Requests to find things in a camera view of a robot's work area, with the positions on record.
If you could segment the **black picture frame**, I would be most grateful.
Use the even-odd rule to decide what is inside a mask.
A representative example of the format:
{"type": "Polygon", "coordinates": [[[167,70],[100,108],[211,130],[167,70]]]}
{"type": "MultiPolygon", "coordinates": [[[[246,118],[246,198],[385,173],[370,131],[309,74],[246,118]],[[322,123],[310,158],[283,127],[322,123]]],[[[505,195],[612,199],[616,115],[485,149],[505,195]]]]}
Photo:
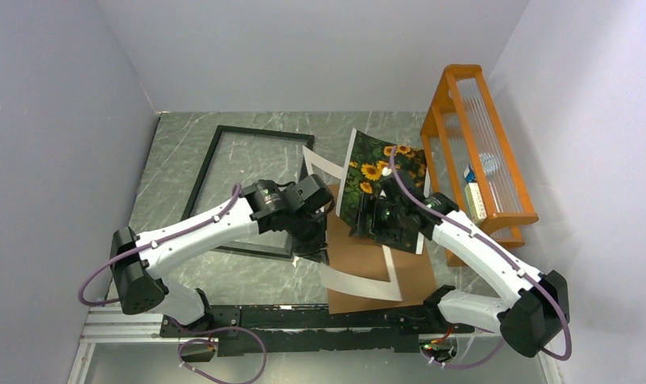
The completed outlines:
{"type": "MultiPolygon", "coordinates": [[[[314,143],[312,134],[219,125],[181,220],[221,205],[230,198],[236,183],[243,188],[259,180],[272,180],[280,186],[298,183],[309,175],[303,149],[311,150],[314,143]]],[[[308,242],[294,238],[285,230],[270,230],[241,241],[228,242],[215,250],[291,262],[296,256],[313,256],[318,260],[325,247],[325,229],[319,225],[316,235],[308,242]]]]}

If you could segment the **sunflower photo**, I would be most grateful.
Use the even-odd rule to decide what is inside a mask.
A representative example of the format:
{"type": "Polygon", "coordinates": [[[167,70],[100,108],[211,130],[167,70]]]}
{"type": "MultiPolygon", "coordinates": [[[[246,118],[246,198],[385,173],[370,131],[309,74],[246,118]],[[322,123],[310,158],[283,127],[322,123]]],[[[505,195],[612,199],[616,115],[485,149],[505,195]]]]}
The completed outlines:
{"type": "MultiPolygon", "coordinates": [[[[424,194],[429,192],[430,178],[427,174],[425,152],[422,149],[386,142],[354,130],[343,167],[345,180],[341,181],[341,196],[336,207],[337,216],[349,225],[350,229],[356,217],[360,197],[365,193],[372,194],[380,191],[382,170],[390,169],[391,156],[394,157],[398,171],[406,172],[424,194]]],[[[352,239],[374,242],[368,238],[352,239]]],[[[421,254],[423,248],[401,251],[421,254]]]]}

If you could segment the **brown backing board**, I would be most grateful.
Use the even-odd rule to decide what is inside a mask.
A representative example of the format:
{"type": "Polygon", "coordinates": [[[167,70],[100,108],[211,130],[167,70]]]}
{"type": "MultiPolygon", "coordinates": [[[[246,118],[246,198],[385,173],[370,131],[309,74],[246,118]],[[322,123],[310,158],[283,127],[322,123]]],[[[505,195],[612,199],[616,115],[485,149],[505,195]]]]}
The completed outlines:
{"type": "MultiPolygon", "coordinates": [[[[387,282],[389,276],[382,245],[354,240],[349,236],[349,231],[349,225],[337,214],[331,213],[327,216],[328,266],[347,274],[387,282]]],[[[389,249],[392,251],[403,300],[392,302],[352,296],[328,289],[323,283],[327,288],[331,314],[417,306],[437,289],[437,281],[425,243],[421,254],[412,254],[390,247],[389,249]]]]}

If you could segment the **white mat backing board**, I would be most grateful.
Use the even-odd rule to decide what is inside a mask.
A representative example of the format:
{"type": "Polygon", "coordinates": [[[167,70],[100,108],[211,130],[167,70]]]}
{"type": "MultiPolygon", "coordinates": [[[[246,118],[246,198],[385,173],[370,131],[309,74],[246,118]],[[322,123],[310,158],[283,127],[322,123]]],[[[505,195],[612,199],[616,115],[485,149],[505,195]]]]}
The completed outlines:
{"type": "MultiPolygon", "coordinates": [[[[345,172],[342,166],[332,163],[305,146],[303,147],[303,156],[305,168],[309,174],[313,174],[313,167],[316,166],[333,178],[339,179],[340,181],[345,180],[345,172]]],[[[321,266],[322,282],[328,289],[343,294],[376,300],[401,302],[403,298],[393,263],[392,251],[387,246],[382,246],[381,249],[389,276],[387,282],[347,274],[327,265],[321,266]]]]}

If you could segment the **clear acrylic sheet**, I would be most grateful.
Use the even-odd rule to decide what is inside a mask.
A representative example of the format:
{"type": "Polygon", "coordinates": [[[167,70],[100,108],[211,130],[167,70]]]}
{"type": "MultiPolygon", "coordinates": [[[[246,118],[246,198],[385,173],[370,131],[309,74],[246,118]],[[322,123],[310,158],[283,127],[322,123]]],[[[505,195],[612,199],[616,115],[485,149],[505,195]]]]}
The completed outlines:
{"type": "Polygon", "coordinates": [[[302,150],[313,144],[310,134],[219,126],[181,217],[228,200],[236,183],[247,187],[260,179],[278,184],[302,179],[307,175],[302,150]]]}

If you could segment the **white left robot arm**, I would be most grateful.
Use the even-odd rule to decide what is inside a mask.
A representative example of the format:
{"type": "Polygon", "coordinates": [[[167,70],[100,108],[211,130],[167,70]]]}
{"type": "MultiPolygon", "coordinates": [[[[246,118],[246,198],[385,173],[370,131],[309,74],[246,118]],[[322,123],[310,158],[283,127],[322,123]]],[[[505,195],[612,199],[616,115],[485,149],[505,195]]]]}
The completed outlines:
{"type": "Polygon", "coordinates": [[[333,192],[315,175],[278,184],[260,179],[232,189],[213,209],[159,230],[114,233],[111,273],[125,315],[154,311],[193,336],[206,334],[213,314],[206,294],[169,279],[178,266],[225,244],[269,232],[286,232],[300,242],[319,244],[333,192]]]}

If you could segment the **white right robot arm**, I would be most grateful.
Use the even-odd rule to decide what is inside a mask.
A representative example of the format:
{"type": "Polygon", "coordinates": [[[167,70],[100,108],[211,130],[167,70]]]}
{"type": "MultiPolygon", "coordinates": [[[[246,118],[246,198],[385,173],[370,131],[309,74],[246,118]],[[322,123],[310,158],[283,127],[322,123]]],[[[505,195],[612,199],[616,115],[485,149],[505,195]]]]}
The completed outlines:
{"type": "Polygon", "coordinates": [[[571,357],[565,278],[513,256],[446,195],[426,196],[404,171],[384,169],[378,190],[361,193],[351,234],[370,234],[380,244],[393,246],[403,235],[415,233],[457,254],[497,294],[491,298],[454,286],[437,289],[424,301],[423,318],[430,330],[462,324],[499,334],[528,358],[540,352],[561,361],[571,357]]]}

